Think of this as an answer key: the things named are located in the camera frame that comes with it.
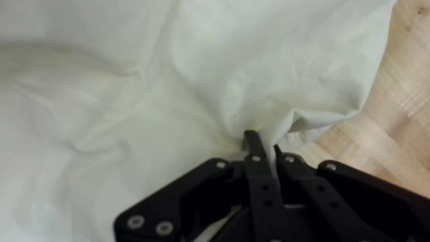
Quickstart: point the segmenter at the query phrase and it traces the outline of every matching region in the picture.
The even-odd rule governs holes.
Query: light wood table
[[[334,159],[430,198],[430,0],[399,0],[369,99],[301,153]]]

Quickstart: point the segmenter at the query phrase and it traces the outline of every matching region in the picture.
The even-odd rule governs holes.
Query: black metal bracket
[[[212,242],[430,242],[430,200],[337,161],[317,169],[256,132],[240,161],[211,159],[122,212],[117,242],[188,242],[240,207]]]

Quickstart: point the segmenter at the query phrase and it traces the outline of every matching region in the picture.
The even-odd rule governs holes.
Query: bolt hole
[[[138,230],[145,225],[145,218],[142,215],[134,215],[129,218],[126,225],[130,230]]]
[[[169,220],[160,222],[156,227],[156,233],[160,237],[165,237],[173,233],[173,223]]]
[[[332,207],[332,208],[337,208],[337,207],[338,207],[338,203],[330,202],[330,207]]]
[[[251,160],[255,161],[255,163],[259,163],[260,157],[259,156],[252,156]]]
[[[222,169],[222,168],[226,168],[226,167],[227,167],[227,164],[226,164],[226,163],[223,163],[223,161],[219,161],[219,163],[216,163],[216,167]]]
[[[294,157],[291,157],[291,156],[286,156],[285,160],[289,163],[294,163]]]
[[[273,206],[271,200],[265,200],[265,206],[271,207]]]
[[[336,167],[333,163],[328,163],[325,167],[326,167],[328,169],[330,169],[330,171],[336,171],[336,169],[337,169],[337,167]]]

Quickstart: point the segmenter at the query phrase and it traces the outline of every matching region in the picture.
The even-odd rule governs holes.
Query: white cloth
[[[244,129],[290,147],[355,116],[391,8],[0,0],[0,241],[113,241],[121,211]]]

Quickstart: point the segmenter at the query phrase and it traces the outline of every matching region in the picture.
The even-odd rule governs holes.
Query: white sheet
[[[364,105],[392,0],[0,0],[0,241],[115,215],[244,129],[312,140]]]

